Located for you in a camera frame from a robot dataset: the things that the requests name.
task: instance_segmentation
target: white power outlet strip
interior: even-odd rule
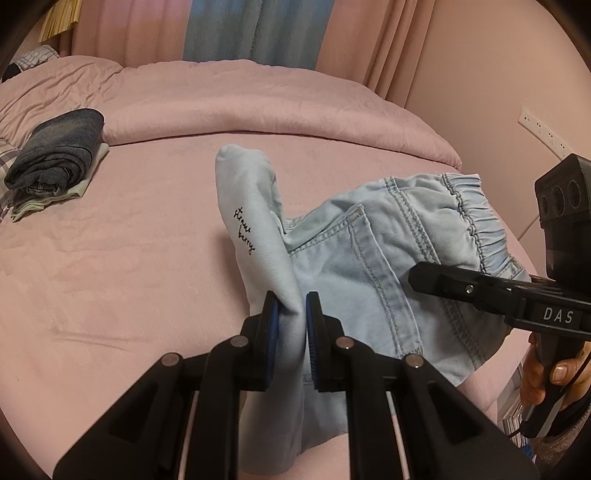
[[[519,123],[526,127],[538,137],[541,142],[546,145],[554,154],[560,159],[565,159],[573,151],[572,149],[556,135],[550,128],[548,128],[541,120],[533,115],[526,107],[522,107],[519,114]]]

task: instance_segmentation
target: bed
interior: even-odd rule
[[[157,358],[206,352],[248,315],[216,204],[221,146],[266,153],[290,216],[384,176],[461,167],[431,128],[366,87],[248,60],[50,60],[0,85],[0,138],[20,148],[37,124],[81,107],[104,114],[111,146],[86,194],[0,225],[0,407],[49,475]],[[460,386],[494,421],[526,347],[513,331]],[[277,478],[346,478],[347,447],[337,437]]]

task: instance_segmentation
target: plaid fabric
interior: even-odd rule
[[[12,197],[12,191],[8,190],[6,185],[4,185],[4,177],[10,166],[14,163],[19,151],[19,149],[13,147],[8,142],[0,140],[0,222],[2,222],[2,219],[8,213],[10,199]]]
[[[12,63],[16,63],[21,71],[32,69],[41,63],[45,63],[49,59],[58,59],[60,56],[49,45],[41,45],[20,57],[14,59]]]

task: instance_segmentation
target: metal screw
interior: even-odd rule
[[[161,362],[165,367],[174,367],[179,361],[180,357],[176,353],[167,353],[161,358]]]
[[[417,355],[416,353],[411,353],[404,358],[404,361],[407,363],[409,367],[419,368],[422,367],[425,363],[425,360],[422,356]]]
[[[241,348],[248,345],[248,338],[246,338],[244,335],[236,335],[235,337],[232,337],[230,344],[236,348]]]
[[[350,348],[353,348],[354,345],[355,341],[351,337],[338,337],[336,339],[336,346],[339,348],[349,350]]]

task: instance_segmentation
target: light green folded garment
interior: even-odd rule
[[[90,179],[92,178],[92,175],[95,172],[97,165],[99,164],[101,159],[107,154],[108,151],[109,146],[106,143],[101,143],[99,145],[99,149],[96,151],[95,157],[92,159],[88,175],[86,175],[86,178],[84,180],[74,185],[71,189],[68,189],[68,191],[64,194],[58,195],[57,197],[33,198],[31,200],[26,201],[22,205],[19,205],[18,207],[13,207],[10,211],[10,219],[13,222],[16,222],[25,213],[40,212],[50,203],[62,202],[63,200],[67,200],[75,196],[82,197],[84,195],[84,192],[88,188],[88,184],[90,183]]]

